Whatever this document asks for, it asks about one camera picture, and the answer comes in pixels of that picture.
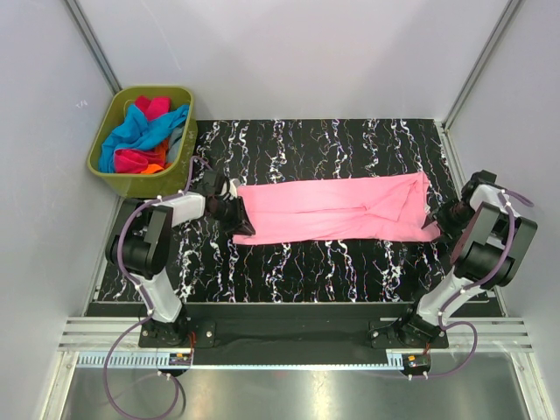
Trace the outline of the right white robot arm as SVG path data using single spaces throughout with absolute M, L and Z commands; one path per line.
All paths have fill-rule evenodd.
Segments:
M 490 171 L 475 172 L 457 199 L 427 218 L 455 247 L 451 269 L 435 289 L 423 295 L 395 323 L 395 337 L 406 347 L 433 342 L 461 306 L 492 288 L 508 285 L 519 270 L 538 225 L 514 209 L 515 199 L 533 203 L 496 183 Z

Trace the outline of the light pink t-shirt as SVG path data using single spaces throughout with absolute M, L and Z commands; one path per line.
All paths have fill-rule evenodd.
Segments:
M 236 234 L 238 245 L 378 239 L 431 242 L 441 232 L 425 226 L 423 172 L 373 177 L 291 181 L 239 189 L 255 234 Z

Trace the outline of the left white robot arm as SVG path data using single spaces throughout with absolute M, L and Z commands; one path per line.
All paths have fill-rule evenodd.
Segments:
M 172 229 L 183 223 L 209 217 L 230 235 L 256 233 L 249 220 L 242 186 L 237 178 L 206 170 L 196 189 L 187 187 L 154 199 L 126 199 L 109 235 L 105 257 L 127 279 L 146 308 L 142 335 L 169 347 L 188 344 L 186 309 L 172 288 L 166 271 Z

